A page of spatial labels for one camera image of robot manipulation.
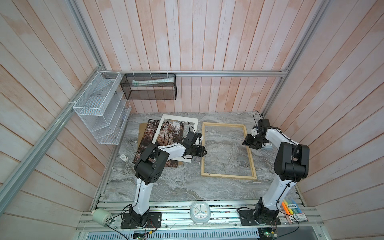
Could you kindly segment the light wooden picture frame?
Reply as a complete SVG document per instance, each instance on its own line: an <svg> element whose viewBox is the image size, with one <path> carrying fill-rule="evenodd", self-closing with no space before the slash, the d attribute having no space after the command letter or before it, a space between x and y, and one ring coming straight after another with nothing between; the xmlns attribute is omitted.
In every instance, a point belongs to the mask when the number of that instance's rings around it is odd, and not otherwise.
<svg viewBox="0 0 384 240"><path fill-rule="evenodd" d="M203 122L202 123L202 135L205 138L205 128L206 127L225 127L225 128L240 128L244 132L244 137L247 136L247 129L245 125L241 124L224 124L224 123L209 123L209 122ZM205 172L205 157L202 157L201 160L201 176L202 177L212 177L212 178L225 178L225 179L237 179L237 180L257 180L257 174L256 169L254 165L254 160L252 157L252 153L249 147L246 147L250 168L251 168L251 174L252 176L237 176L237 175L223 175L223 174L211 174Z"/></svg>

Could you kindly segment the white photo mat board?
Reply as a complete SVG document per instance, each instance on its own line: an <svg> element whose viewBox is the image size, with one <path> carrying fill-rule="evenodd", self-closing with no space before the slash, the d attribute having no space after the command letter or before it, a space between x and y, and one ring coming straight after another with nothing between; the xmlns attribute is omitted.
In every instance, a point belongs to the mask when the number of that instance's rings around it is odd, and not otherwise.
<svg viewBox="0 0 384 240"><path fill-rule="evenodd" d="M188 126L190 126L190 129L193 130L193 132L196 132L197 130L197 127L198 127L198 124L199 124L199 119L197 118L188 118L188 117L181 117L181 116L174 116L174 115L167 115L167 114L163 114L161 119L160 119L160 122L159 122L159 125L158 125L158 128L155 132L155 135L153 137L153 140L152 140L152 144L156 144L156 141L157 141L157 138L160 134L160 131L161 131L161 127L164 123L164 120L166 121L176 121L176 122L184 122L184 123L187 123ZM167 145L167 146L160 146L161 148L165 149L166 147L173 147L174 145L176 144L179 144L179 141L174 141L171 145ZM185 163L190 163L192 161L193 157L190 156L190 158L186 159L186 158L183 158L183 157L175 157L175 158L172 158L171 160L175 160L175 161L179 161L179 162L185 162Z"/></svg>

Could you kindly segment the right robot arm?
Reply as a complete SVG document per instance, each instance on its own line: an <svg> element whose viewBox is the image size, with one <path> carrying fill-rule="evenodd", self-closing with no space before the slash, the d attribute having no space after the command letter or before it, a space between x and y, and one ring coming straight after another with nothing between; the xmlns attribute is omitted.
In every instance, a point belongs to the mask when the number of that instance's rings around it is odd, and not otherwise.
<svg viewBox="0 0 384 240"><path fill-rule="evenodd" d="M237 210L242 226L280 224L279 206L289 190L309 174L310 148L287 137L282 130L272 127L268 119L260 119L247 134L244 146L260 150L266 144L278 149L274 162L275 177L267 193L254 209L241 207Z"/></svg>

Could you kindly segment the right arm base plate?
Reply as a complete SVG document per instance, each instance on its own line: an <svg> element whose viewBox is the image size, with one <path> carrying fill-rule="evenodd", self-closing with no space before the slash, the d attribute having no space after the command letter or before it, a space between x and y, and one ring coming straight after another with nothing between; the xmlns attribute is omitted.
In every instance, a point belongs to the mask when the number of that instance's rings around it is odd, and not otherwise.
<svg viewBox="0 0 384 240"><path fill-rule="evenodd" d="M267 215L259 215L256 216L255 210L249 210L249 209L241 209L238 211L241 225L242 226L279 226L281 225L281 221L279 217L276 217L275 219L270 218Z"/></svg>

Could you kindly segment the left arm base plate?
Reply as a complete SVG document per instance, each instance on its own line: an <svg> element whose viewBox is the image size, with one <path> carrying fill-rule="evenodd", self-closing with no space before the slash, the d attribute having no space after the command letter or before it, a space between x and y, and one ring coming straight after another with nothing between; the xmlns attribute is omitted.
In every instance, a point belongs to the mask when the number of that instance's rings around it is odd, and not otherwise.
<svg viewBox="0 0 384 240"><path fill-rule="evenodd" d="M161 227L162 213L149 212L138 215L135 212L123 214L121 229L154 228Z"/></svg>

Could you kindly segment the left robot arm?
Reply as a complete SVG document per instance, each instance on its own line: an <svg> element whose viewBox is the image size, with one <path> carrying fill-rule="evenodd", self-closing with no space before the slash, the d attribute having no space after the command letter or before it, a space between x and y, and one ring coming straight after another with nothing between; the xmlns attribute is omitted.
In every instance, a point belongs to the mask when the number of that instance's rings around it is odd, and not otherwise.
<svg viewBox="0 0 384 240"><path fill-rule="evenodd" d="M128 216L136 226L142 227L148 222L152 188L163 173L167 161L175 158L204 157L207 151L202 145L202 140L201 133L188 132L179 142L167 146L151 143L143 151L134 166L137 187L134 202L128 211Z"/></svg>

